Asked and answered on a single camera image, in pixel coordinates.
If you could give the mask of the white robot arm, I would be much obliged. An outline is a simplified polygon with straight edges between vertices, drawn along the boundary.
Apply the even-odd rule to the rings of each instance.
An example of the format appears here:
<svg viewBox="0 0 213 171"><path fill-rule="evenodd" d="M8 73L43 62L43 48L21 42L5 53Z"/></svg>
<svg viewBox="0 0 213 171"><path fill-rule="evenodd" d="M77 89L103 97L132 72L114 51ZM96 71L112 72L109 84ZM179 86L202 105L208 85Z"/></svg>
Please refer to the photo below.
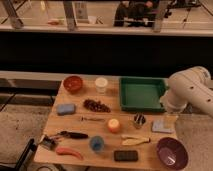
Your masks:
<svg viewBox="0 0 213 171"><path fill-rule="evenodd" d="M173 73L168 79L168 89L160 97L166 113L163 126L170 128L175 115L181 113L188 103L213 117L213 90L208 87L210 72L201 66Z"/></svg>

